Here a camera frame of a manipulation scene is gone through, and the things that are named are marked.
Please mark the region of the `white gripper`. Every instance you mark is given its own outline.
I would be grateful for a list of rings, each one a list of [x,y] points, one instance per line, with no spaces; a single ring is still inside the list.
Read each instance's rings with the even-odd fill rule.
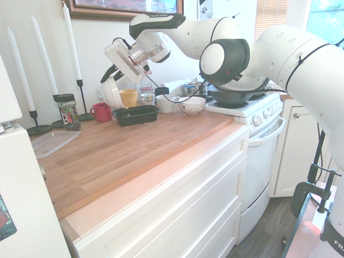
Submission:
[[[123,43],[114,43],[104,49],[104,54],[114,64],[103,75],[101,83],[115,73],[114,79],[119,80],[124,75],[133,83],[140,83],[145,77],[144,69],[130,57],[127,47]]]

